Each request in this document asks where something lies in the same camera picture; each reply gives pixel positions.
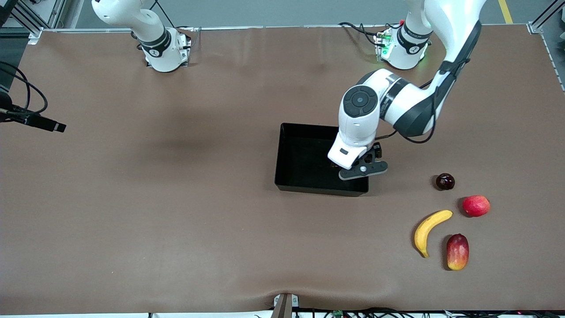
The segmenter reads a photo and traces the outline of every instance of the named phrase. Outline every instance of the red apple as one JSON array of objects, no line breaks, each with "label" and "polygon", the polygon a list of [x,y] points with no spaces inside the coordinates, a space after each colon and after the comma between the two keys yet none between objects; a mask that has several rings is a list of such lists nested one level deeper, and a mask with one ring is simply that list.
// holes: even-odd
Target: red apple
[{"label": "red apple", "polygon": [[463,234],[447,240],[447,265],[451,270],[462,270],[469,262],[469,242]]},{"label": "red apple", "polygon": [[468,196],[463,200],[463,209],[472,217],[487,214],[490,210],[490,202],[482,195]]}]

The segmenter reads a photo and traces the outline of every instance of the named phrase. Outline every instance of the cable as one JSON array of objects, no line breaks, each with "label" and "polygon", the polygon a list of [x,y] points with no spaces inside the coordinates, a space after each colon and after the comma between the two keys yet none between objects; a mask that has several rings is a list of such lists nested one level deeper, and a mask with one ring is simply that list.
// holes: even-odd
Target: cable
[{"label": "cable", "polygon": [[390,23],[385,23],[385,27],[389,27],[391,29],[400,29],[402,27],[402,24],[399,24],[397,27],[391,25]]},{"label": "cable", "polygon": [[[430,85],[430,84],[432,83],[432,81],[433,81],[433,79],[431,79],[431,80],[425,82],[425,83],[422,84],[419,88],[422,89],[422,88],[424,88],[424,87],[427,87],[428,85]],[[435,116],[434,116],[433,124],[434,124],[434,126],[436,125]],[[395,129],[395,130],[392,132],[392,134],[379,136],[379,137],[375,138],[375,141],[392,137],[392,136],[394,136],[397,132],[398,132],[398,130]]]},{"label": "cable", "polygon": [[380,48],[384,48],[384,44],[376,43],[369,37],[369,35],[370,36],[376,36],[377,33],[367,32],[367,30],[365,30],[365,26],[363,25],[363,23],[359,24],[359,27],[356,27],[355,25],[353,25],[352,23],[349,23],[349,22],[342,22],[339,25],[341,25],[341,26],[348,25],[348,26],[352,27],[355,31],[364,34],[365,37],[367,38],[367,41],[369,41],[372,45],[378,46]]},{"label": "cable", "polygon": [[185,25],[183,25],[182,27],[175,27],[175,25],[173,24],[173,22],[171,21],[171,19],[169,18],[167,12],[165,11],[165,9],[163,9],[163,7],[161,6],[161,4],[159,3],[159,0],[155,0],[155,2],[153,2],[153,4],[151,5],[151,7],[149,7],[149,10],[153,10],[153,8],[155,7],[155,5],[157,5],[160,9],[161,12],[163,12],[163,14],[165,15],[165,18],[167,18],[167,20],[169,21],[169,23],[171,24],[171,26],[173,28],[182,28],[182,27],[187,27]]},{"label": "cable", "polygon": [[[2,65],[6,65],[6,66],[9,66],[9,67],[13,68],[18,74],[21,75],[21,77],[22,77],[24,80],[26,80],[26,81],[28,80],[28,78],[25,77],[24,73],[23,73],[19,68],[15,67],[15,66],[12,65],[12,64],[6,63],[6,62],[0,61],[0,63],[1,63]],[[26,87],[26,89],[27,89],[27,91],[28,91],[28,95],[27,95],[27,99],[25,100],[24,109],[27,109],[28,106],[29,106],[29,100],[30,100],[30,98],[31,98],[31,89],[30,89],[29,84],[26,84],[25,87]]]},{"label": "cable", "polygon": [[406,136],[400,134],[404,139],[408,140],[409,142],[411,142],[413,144],[425,144],[432,138],[433,133],[436,131],[436,97],[437,97],[437,87],[436,87],[435,91],[433,91],[433,95],[432,95],[433,124],[432,124],[432,130],[429,132],[428,137],[426,137],[426,139],[424,139],[424,140],[414,140],[414,139],[410,139],[409,137],[406,137]]},{"label": "cable", "polygon": [[[6,62],[2,62],[0,61],[0,64],[2,65],[7,65],[10,66],[14,69],[16,69],[15,66],[13,66],[12,64],[6,63]],[[8,115],[16,115],[16,116],[28,116],[28,115],[35,115],[35,114],[39,114],[42,113],[43,111],[45,111],[47,109],[47,97],[45,97],[45,95],[43,94],[43,92],[41,92],[35,85],[33,85],[32,83],[28,82],[27,79],[24,79],[22,77],[17,76],[17,74],[12,74],[6,70],[4,70],[3,68],[0,68],[0,71],[9,74],[10,76],[13,76],[14,78],[22,81],[23,83],[25,83],[26,85],[29,85],[29,87],[33,88],[40,96],[41,98],[43,98],[43,107],[38,110],[38,111],[7,111],[6,114]]]},{"label": "cable", "polygon": [[155,3],[159,6],[159,8],[161,8],[161,11],[163,12],[163,14],[165,15],[165,18],[167,18],[167,20],[169,21],[169,23],[171,23],[172,27],[175,27],[175,25],[173,24],[173,22],[169,19],[169,16],[167,15],[167,13],[165,12],[165,10],[163,9],[163,7],[161,6],[161,4],[159,2],[157,2],[157,0],[155,0]]},{"label": "cable", "polygon": [[361,23],[359,26],[360,26],[361,29],[363,30],[363,33],[365,34],[365,37],[367,38],[367,41],[369,41],[372,45],[378,46],[378,47],[380,47],[380,48],[384,48],[384,47],[385,47],[384,44],[376,43],[376,42],[374,42],[371,38],[369,38],[369,34],[368,34],[367,31],[365,30],[365,26],[363,25],[363,23]]},{"label": "cable", "polygon": [[364,32],[364,31],[361,30],[360,28],[356,27],[353,23],[342,22],[342,23],[339,23],[338,25],[341,25],[341,26],[344,26],[344,25],[350,26],[350,27],[352,27],[355,31],[360,32],[360,33],[365,33],[365,34],[373,35],[373,36],[377,35],[377,33]]}]

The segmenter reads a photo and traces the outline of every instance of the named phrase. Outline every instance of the black plastic bin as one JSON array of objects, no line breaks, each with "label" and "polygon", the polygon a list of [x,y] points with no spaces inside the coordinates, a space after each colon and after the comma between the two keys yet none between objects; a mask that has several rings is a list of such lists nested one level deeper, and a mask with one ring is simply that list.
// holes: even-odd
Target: black plastic bin
[{"label": "black plastic bin", "polygon": [[328,159],[337,127],[281,124],[275,184],[283,191],[360,196],[369,191],[367,177],[343,181],[340,167]]}]

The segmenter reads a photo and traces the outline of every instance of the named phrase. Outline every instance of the banana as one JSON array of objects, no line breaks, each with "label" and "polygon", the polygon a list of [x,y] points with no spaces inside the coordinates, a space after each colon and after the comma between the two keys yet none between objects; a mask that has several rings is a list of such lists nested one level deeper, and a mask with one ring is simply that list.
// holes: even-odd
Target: banana
[{"label": "banana", "polygon": [[434,228],[434,226],[440,224],[441,222],[449,220],[449,218],[453,215],[453,212],[449,210],[441,210],[436,212],[429,217],[427,217],[416,229],[414,233],[414,245],[422,256],[428,258],[428,251],[426,247],[428,245],[428,234]]}]

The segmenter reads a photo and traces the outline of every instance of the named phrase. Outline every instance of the yellow floor line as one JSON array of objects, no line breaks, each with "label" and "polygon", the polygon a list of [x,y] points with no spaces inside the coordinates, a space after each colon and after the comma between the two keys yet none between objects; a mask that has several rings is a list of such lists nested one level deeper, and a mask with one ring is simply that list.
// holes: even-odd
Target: yellow floor line
[{"label": "yellow floor line", "polygon": [[506,23],[514,23],[512,21],[512,16],[510,16],[510,10],[508,10],[508,5],[506,4],[506,0],[498,0],[498,4],[500,5],[500,10],[502,10],[504,21]]}]

